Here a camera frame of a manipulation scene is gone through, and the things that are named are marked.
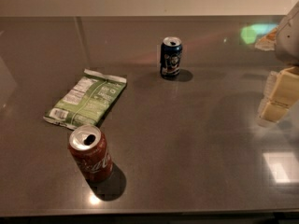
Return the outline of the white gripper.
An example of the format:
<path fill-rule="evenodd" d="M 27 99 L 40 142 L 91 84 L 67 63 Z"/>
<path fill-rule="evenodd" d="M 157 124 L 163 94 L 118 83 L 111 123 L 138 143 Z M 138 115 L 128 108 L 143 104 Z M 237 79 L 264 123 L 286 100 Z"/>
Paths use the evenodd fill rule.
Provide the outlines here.
<path fill-rule="evenodd" d="M 276 57 L 287 65 L 280 72 L 271 71 L 258 108 L 258 118 L 279 122 L 299 100 L 299 2 L 281 20 L 275 45 Z"/>

